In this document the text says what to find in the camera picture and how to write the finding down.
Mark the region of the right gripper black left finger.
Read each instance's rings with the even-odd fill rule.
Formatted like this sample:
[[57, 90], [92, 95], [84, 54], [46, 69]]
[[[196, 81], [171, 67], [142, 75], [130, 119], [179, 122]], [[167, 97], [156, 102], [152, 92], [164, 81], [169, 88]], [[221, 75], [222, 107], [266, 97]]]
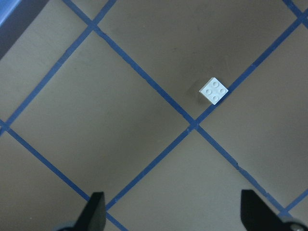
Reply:
[[104, 192], [94, 192], [73, 226], [74, 231], [103, 231], [106, 225]]

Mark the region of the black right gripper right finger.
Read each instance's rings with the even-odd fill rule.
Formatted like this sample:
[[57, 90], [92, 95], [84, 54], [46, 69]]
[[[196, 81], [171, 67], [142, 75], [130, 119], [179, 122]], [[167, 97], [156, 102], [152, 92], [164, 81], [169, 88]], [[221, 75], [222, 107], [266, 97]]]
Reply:
[[289, 230], [253, 190], [241, 191], [240, 218], [247, 231]]

